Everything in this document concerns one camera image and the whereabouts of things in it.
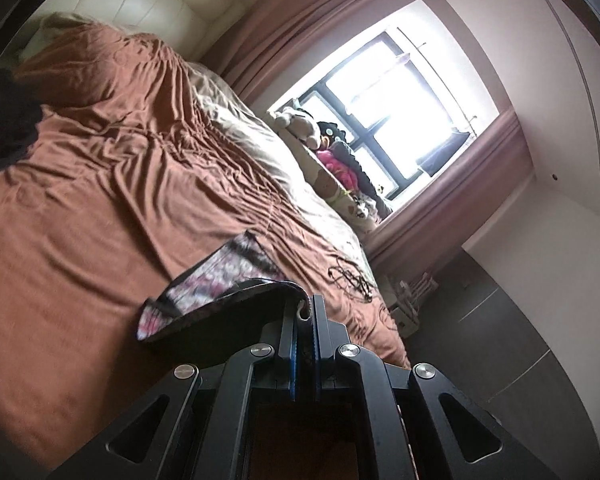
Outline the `black shorts with white lettering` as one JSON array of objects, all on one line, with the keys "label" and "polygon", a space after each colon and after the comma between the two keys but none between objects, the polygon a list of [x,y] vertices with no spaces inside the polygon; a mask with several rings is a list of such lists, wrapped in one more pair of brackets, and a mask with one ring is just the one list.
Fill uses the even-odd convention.
[{"label": "black shorts with white lettering", "polygon": [[[208,368],[225,363],[236,352],[255,344],[270,344],[274,350],[273,362],[279,374],[278,345],[282,328],[283,310],[287,300],[280,292],[269,292],[212,315],[204,322],[194,324],[161,338],[152,344],[140,344],[157,356],[173,364],[186,362]],[[298,305],[298,322],[309,321],[312,301]]]}]

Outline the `floral patterned pants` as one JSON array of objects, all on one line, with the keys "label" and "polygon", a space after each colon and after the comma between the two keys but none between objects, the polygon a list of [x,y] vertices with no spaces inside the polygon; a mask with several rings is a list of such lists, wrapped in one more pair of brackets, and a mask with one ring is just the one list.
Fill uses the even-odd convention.
[{"label": "floral patterned pants", "polygon": [[239,233],[184,271],[158,297],[145,300],[136,339],[152,344],[269,292],[280,292],[298,304],[309,301],[306,291],[286,279],[253,233]]}]

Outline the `white small bedside cabinet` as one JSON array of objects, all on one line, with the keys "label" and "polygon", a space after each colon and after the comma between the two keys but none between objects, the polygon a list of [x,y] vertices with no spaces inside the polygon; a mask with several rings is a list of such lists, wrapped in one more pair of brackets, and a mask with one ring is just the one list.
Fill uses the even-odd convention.
[{"label": "white small bedside cabinet", "polygon": [[417,280],[392,280],[390,285],[393,300],[390,301],[389,312],[400,337],[407,339],[419,330],[420,310],[439,285],[427,272]]}]

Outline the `plush toys on sill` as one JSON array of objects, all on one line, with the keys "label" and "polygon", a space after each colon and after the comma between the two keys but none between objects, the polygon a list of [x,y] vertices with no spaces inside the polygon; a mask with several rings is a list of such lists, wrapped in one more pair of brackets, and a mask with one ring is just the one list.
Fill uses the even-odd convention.
[{"label": "plush toys on sill", "polygon": [[359,236],[373,232],[392,209],[362,168],[334,122],[318,122],[302,108],[286,106],[270,127],[294,154],[306,180]]}]

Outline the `beige duvet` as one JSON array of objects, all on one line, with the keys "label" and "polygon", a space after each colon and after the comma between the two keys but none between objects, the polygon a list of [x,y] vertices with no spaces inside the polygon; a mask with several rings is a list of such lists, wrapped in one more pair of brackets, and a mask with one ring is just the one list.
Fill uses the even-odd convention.
[{"label": "beige duvet", "polygon": [[157,36],[72,23],[14,77],[43,111],[30,158],[0,176],[27,261],[173,271],[247,230],[277,260],[362,261],[282,138]]}]

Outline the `brown bed blanket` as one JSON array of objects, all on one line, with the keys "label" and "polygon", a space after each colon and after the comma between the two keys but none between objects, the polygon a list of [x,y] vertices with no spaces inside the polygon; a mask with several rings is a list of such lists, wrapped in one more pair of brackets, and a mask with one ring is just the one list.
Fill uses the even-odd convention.
[{"label": "brown bed blanket", "polygon": [[381,359],[407,366],[360,242],[283,140],[219,76],[155,36],[70,28],[16,81],[43,104],[27,158],[0,172],[0,431],[52,469],[165,372],[140,307],[250,232],[287,278]]}]

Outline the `right pink curtain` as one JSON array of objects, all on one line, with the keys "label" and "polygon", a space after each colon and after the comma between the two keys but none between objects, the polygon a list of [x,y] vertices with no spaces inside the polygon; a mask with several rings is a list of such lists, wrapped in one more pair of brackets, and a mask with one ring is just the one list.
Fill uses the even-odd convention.
[{"label": "right pink curtain", "polygon": [[365,237],[372,269],[411,281],[442,266],[532,172],[521,123],[510,108],[441,176]]}]

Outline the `pink curtain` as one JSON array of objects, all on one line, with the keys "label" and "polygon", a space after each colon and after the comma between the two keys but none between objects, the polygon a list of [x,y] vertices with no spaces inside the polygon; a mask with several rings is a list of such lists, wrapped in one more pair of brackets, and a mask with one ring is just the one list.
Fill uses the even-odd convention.
[{"label": "pink curtain", "polygon": [[375,0],[258,0],[202,56],[248,105],[328,32]]},{"label": "pink curtain", "polygon": [[521,123],[510,108],[441,176],[365,237],[372,269],[411,281],[442,266],[532,172]]}]

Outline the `left pink curtain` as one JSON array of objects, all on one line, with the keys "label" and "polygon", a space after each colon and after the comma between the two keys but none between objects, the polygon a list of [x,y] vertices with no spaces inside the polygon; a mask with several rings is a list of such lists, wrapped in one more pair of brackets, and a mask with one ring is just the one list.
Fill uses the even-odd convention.
[{"label": "left pink curtain", "polygon": [[258,0],[202,56],[248,105],[328,32],[375,0]]}]

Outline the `folded black clothes pile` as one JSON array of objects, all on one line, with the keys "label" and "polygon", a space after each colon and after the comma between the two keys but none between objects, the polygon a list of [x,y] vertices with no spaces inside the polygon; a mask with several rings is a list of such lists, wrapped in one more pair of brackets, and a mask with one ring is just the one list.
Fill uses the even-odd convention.
[{"label": "folded black clothes pile", "polygon": [[27,155],[38,140],[42,119],[41,103],[9,70],[0,68],[0,171]]}]

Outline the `window with black frame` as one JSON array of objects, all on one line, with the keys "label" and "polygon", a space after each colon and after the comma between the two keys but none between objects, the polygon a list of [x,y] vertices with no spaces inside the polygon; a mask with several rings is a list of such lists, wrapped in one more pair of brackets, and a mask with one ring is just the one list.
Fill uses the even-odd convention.
[{"label": "window with black frame", "polygon": [[425,0],[360,32],[269,111],[293,105],[337,124],[391,209],[442,174],[500,114],[467,48]]}]

